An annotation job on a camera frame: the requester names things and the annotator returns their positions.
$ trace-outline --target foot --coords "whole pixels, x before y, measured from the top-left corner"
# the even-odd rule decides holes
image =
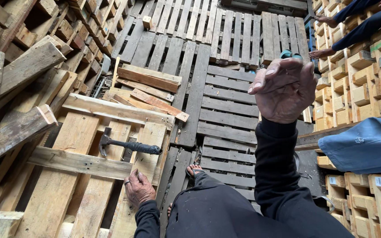
[[[314,19],[319,21],[319,22],[326,23],[331,28],[335,28],[337,26],[337,24],[338,24],[332,17],[326,17],[326,16],[323,16],[323,15],[316,15],[314,17]]]
[[[310,56],[311,59],[320,59],[320,58],[332,56],[334,54],[336,54],[336,51],[334,51],[332,48],[308,52],[308,55]]]
[[[172,206],[173,206],[173,203],[170,203],[170,205],[167,208],[167,217],[168,218],[170,218],[170,213],[172,213]]]
[[[196,164],[191,164],[186,169],[188,170],[189,174],[192,177],[195,177],[195,175],[193,174],[193,171],[192,171],[193,169],[200,169],[200,170],[202,170],[201,166],[196,165]]]

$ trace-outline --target scrap wood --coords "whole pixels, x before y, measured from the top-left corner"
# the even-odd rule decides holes
[[[154,78],[145,74],[136,73],[123,68],[117,68],[117,74],[121,78],[126,78],[135,82],[143,83],[149,86],[153,86],[159,89],[164,89],[169,92],[175,93],[179,87],[178,83],[168,82],[159,78]]]
[[[137,99],[140,99],[146,103],[149,103],[153,106],[159,107],[163,110],[166,110],[168,114],[175,116],[177,119],[182,120],[183,122],[186,122],[188,120],[189,115],[184,113],[183,111],[180,111],[179,109],[172,107],[168,105],[167,103],[157,99],[154,96],[148,95],[144,92],[142,92],[139,89],[134,89],[131,93],[131,96],[136,97]]]
[[[147,94],[151,94],[153,96],[159,97],[159,98],[164,99],[168,102],[172,102],[174,99],[173,95],[166,93],[166,92],[163,92],[163,91],[158,90],[158,89],[154,89],[154,88],[152,88],[148,85],[145,85],[145,84],[141,84],[141,83],[137,83],[137,82],[133,82],[133,81],[128,81],[128,80],[124,80],[121,78],[117,79],[117,82],[122,83],[122,84],[127,85],[127,86],[130,86],[130,87],[135,88],[135,89],[139,89],[141,91],[144,91]]]
[[[46,104],[41,107],[44,110],[35,107],[20,116],[16,121],[0,128],[0,156],[28,138],[32,138],[58,125],[50,107]]]

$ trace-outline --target barcode label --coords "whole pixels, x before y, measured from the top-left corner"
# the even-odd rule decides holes
[[[376,178],[376,186],[381,187],[381,177],[375,177]]]
[[[329,177],[329,183],[330,184],[336,184],[336,178],[335,177]]]

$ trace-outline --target fingernail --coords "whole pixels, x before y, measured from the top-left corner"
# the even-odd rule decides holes
[[[265,73],[266,75],[270,75],[270,74],[272,74],[272,73],[274,73],[276,70],[275,69],[269,69],[268,71],[267,71],[267,73]]]
[[[259,87],[261,87],[261,83],[256,83],[256,84],[254,85],[254,88],[259,88]]]

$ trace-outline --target dark blue pants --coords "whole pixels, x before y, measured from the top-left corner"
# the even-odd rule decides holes
[[[380,0],[354,0],[346,8],[340,11],[333,18],[337,23],[343,22],[347,17],[362,13],[363,10],[372,6]],[[381,28],[381,11],[374,14],[351,32],[345,35],[341,40],[334,43],[331,48],[334,51],[343,50],[355,43],[369,39],[376,31]]]

